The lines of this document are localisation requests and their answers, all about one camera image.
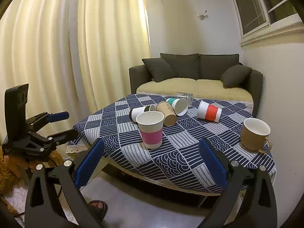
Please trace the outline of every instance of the metal screw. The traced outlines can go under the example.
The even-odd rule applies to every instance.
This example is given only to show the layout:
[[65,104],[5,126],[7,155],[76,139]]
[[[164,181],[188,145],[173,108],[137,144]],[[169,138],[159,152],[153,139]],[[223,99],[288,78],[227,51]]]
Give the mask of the metal screw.
[[36,166],[36,169],[37,170],[41,170],[43,168],[43,165],[42,164],[38,164],[37,166]]
[[231,165],[234,166],[234,167],[238,167],[238,166],[239,166],[239,162],[233,160],[233,161],[231,162]]
[[63,164],[64,164],[64,166],[69,167],[72,164],[72,161],[71,160],[67,160]]
[[266,167],[264,165],[260,165],[260,170],[261,171],[265,171],[266,170]]

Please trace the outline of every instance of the brown furry rug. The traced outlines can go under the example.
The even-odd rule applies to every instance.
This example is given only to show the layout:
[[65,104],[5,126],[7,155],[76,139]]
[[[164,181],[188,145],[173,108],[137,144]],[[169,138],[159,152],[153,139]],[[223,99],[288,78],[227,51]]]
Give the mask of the brown furry rug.
[[[50,158],[56,162],[57,165],[63,164],[63,159],[57,151],[53,151],[50,154]],[[47,165],[49,167],[55,167],[55,164],[50,160]],[[19,183],[20,179],[17,178],[4,164],[3,152],[0,146],[0,197],[7,205],[8,210],[12,214],[18,214],[18,212],[7,203],[2,196],[12,192],[14,185]]]

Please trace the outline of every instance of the cable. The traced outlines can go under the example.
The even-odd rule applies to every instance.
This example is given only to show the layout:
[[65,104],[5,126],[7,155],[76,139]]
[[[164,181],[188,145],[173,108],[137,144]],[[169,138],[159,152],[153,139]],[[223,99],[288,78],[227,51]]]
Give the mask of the cable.
[[[49,157],[49,159],[50,159],[56,166],[58,166],[54,160],[52,160],[50,157]],[[60,187],[60,190],[59,190],[59,193],[58,193],[58,198],[59,198],[59,196],[61,195],[61,192],[62,192],[62,187]]]
[[22,212],[22,213],[19,213],[19,214],[16,214],[16,215],[14,215],[14,218],[18,218],[18,217],[20,217],[21,215],[23,215],[25,212]]
[[[54,160],[52,160],[50,157],[49,157],[49,159],[50,159],[56,166],[58,166]],[[60,186],[60,190],[59,190],[59,193],[58,193],[58,195],[57,195],[58,198],[59,198],[59,196],[61,195],[61,192],[62,192],[62,187]],[[25,213],[25,212],[16,214],[16,215],[14,215],[14,218],[18,218],[18,217],[22,216],[24,213]]]
[[49,159],[50,159],[56,166],[58,166],[54,160],[52,160],[50,157],[49,157]]

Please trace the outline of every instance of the blue gripper pad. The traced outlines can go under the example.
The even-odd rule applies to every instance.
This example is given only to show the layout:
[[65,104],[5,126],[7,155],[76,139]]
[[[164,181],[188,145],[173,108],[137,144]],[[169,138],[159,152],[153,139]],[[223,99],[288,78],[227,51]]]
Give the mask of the blue gripper pad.
[[75,171],[75,185],[77,187],[83,187],[87,185],[89,179],[92,176],[93,171],[98,165],[100,159],[104,154],[105,146],[102,139],[98,138],[91,145],[88,151],[84,151],[81,153],[87,153],[84,157],[76,158],[74,160],[74,164],[77,167]]
[[201,139],[199,141],[199,153],[203,158],[215,184],[225,189],[228,185],[228,172],[215,154],[215,149],[212,150],[210,148],[211,146],[212,144],[207,139]]
[[68,112],[60,112],[56,114],[49,115],[47,117],[47,122],[58,122],[62,120],[66,120],[70,117],[70,114]]

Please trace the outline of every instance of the window frame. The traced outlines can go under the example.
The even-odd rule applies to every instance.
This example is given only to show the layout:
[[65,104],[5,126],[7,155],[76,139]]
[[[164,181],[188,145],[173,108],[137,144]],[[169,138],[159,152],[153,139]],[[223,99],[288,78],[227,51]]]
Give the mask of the window frame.
[[234,2],[235,9],[237,11],[237,17],[238,17],[240,31],[241,31],[241,41],[240,41],[241,46],[247,45],[249,43],[255,42],[260,39],[265,39],[267,37],[282,34],[285,32],[291,32],[291,31],[295,31],[295,30],[304,30],[304,24],[303,24],[300,16],[298,15],[298,13],[295,13],[284,19],[271,23],[268,9],[266,7],[264,0],[258,0],[258,2],[261,5],[262,13],[264,13],[264,16],[266,18],[266,22],[259,25],[255,29],[247,32],[246,34],[244,34],[243,25],[242,25],[241,16],[239,13],[237,2],[236,2],[236,0],[233,0],[233,2]]

